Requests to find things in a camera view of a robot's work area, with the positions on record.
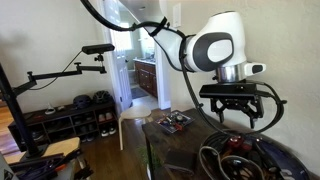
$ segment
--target window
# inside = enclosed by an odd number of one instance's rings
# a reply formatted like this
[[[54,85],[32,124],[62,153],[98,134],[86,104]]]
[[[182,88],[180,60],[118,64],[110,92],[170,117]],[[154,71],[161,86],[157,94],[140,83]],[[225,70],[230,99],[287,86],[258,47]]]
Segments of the window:
[[[129,23],[122,22],[122,23],[120,23],[120,26],[128,28]],[[125,31],[125,32],[115,31],[114,38],[117,43],[116,49],[119,49],[119,50],[132,50],[133,49],[132,39],[131,39],[131,31]]]

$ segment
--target wall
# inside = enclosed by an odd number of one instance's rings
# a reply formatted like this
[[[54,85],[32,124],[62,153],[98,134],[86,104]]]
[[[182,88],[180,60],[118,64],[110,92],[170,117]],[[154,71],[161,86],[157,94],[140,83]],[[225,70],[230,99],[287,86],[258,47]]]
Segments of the wall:
[[[131,26],[133,23],[138,24],[138,22],[132,17],[132,15],[128,11],[120,11],[120,16],[121,16],[121,21],[129,23],[129,26]],[[129,70],[134,69],[133,59],[135,57],[142,57],[141,46],[140,46],[140,42],[138,41],[138,39],[140,38],[139,31],[136,30],[131,32],[131,38],[132,38],[131,40],[132,40],[133,49],[126,51],[126,57],[127,57],[127,60],[129,61],[127,63],[127,67]]]
[[[320,136],[320,1],[168,1],[170,22],[172,7],[178,2],[182,4],[179,30],[185,34],[198,32],[216,13],[235,10],[241,14],[248,60],[267,64],[265,73],[249,79],[271,84],[282,99],[288,100],[282,120],[265,134],[288,146],[310,171],[320,175],[320,143],[315,140]],[[190,74],[196,94],[203,84],[214,83],[213,76]],[[170,77],[172,109],[193,107],[182,74],[171,68]],[[212,115],[208,101],[201,99],[205,111]],[[271,100],[265,100],[264,107],[265,118],[256,123],[257,129],[269,123],[275,112]],[[249,127],[248,118],[241,113],[226,112],[225,117],[232,120],[227,125],[235,129],[238,124]]]
[[[34,74],[60,72],[82,46],[103,43],[100,24],[80,1],[0,2],[0,61],[13,87],[28,81],[27,71]],[[82,53],[76,61],[99,66],[93,59],[94,56]],[[68,70],[75,70],[74,65]],[[49,81],[38,81],[36,87]],[[27,91],[18,97],[18,101],[22,110],[28,112],[47,108],[48,102],[53,106],[70,104],[77,95],[92,95],[103,89],[113,94],[108,73],[84,72],[80,76],[59,78],[42,90]]]

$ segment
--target light switch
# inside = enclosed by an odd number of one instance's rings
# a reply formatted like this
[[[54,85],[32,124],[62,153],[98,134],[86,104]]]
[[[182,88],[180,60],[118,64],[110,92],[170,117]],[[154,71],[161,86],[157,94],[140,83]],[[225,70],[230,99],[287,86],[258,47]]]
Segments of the light switch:
[[[173,6],[173,27],[181,26],[181,3]]]

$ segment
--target wooden cabinet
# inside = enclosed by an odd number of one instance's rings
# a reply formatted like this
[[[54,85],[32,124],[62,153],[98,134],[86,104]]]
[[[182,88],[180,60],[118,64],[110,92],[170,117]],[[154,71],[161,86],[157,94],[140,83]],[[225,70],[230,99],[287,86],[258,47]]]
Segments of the wooden cabinet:
[[[153,64],[135,61],[136,78],[140,87],[158,97],[156,68]]]
[[[72,104],[65,107],[65,110],[51,115],[46,115],[45,110],[24,115],[36,144],[51,144],[72,137],[80,137],[82,140],[89,136],[95,138],[101,134],[103,129],[108,128],[110,123],[113,126],[117,125],[115,103],[112,98],[107,103],[92,104],[83,109],[75,109]],[[108,114],[109,118],[99,118],[102,114]],[[12,122],[8,129],[20,151],[26,151],[23,137],[15,122]]]

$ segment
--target black pipe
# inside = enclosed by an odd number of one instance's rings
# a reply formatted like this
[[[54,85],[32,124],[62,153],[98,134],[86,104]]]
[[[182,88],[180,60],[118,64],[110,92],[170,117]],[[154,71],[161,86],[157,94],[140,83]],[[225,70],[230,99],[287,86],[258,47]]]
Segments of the black pipe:
[[[28,129],[28,126],[23,117],[22,111],[17,101],[17,97],[13,92],[11,85],[8,81],[8,78],[2,68],[0,63],[0,89],[3,94],[3,98],[9,107],[12,117],[17,125],[17,128],[23,137],[26,146],[27,146],[27,156],[35,157],[41,155],[43,152],[39,150],[35,141],[33,140],[31,133]]]

